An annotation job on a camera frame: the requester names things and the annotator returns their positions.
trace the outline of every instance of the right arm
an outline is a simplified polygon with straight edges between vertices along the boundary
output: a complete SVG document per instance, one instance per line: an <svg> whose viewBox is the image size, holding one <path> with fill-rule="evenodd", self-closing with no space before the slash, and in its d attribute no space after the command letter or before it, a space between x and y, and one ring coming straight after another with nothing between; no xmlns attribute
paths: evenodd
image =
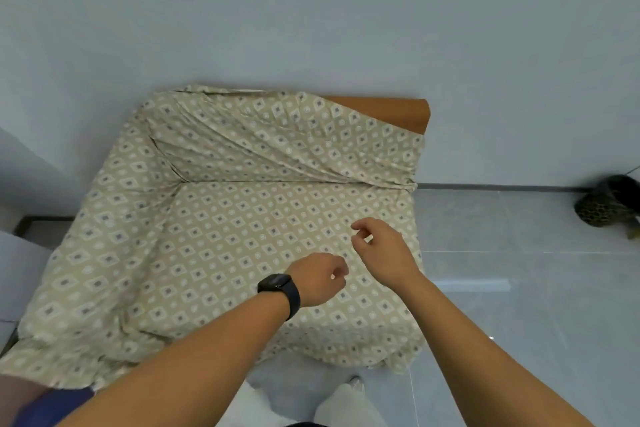
<svg viewBox="0 0 640 427"><path fill-rule="evenodd" d="M469 427L593 427L420 272L400 233L374 218L351 227L358 230L352 245L371 275L398 294L418 322Z"/></svg>

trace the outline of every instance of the beige patterned slipcover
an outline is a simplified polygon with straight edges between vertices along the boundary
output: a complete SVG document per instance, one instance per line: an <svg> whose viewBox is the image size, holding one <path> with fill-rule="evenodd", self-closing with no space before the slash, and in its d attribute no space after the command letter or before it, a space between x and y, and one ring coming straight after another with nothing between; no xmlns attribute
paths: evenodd
<svg viewBox="0 0 640 427"><path fill-rule="evenodd" d="M304 92L155 94L125 124L51 255L0 373L100 388L312 252L342 255L347 286L298 312L261 359L286 349L404 369L424 340L353 251L349 225L386 220L420 263L410 192L422 145Z"/></svg>

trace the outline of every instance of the black watch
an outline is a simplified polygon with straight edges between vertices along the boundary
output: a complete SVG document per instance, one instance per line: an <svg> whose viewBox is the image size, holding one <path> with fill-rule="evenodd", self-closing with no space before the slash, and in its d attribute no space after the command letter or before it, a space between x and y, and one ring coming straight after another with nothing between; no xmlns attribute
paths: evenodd
<svg viewBox="0 0 640 427"><path fill-rule="evenodd" d="M289 317L287 321L300 309L300 293L298 287L293 283L291 275L284 273L271 274L258 282L258 293L261 292L282 292L289 299Z"/></svg>

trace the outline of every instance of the black pot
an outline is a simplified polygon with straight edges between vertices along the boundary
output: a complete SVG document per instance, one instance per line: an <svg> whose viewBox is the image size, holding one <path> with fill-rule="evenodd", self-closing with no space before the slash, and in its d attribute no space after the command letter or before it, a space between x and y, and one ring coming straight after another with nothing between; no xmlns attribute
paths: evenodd
<svg viewBox="0 0 640 427"><path fill-rule="evenodd" d="M605 227L640 216L640 183L617 174L600 182L573 206L587 225Z"/></svg>

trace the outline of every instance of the pants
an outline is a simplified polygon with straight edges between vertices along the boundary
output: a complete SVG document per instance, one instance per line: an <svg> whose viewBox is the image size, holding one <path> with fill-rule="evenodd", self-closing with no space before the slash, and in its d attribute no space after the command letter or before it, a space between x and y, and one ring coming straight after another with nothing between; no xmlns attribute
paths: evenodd
<svg viewBox="0 0 640 427"><path fill-rule="evenodd" d="M314 422L326 427L387 427L364 393L347 384L340 385L320 404ZM218 427L285 427L295 423L274 413L266 395L243 382Z"/></svg>

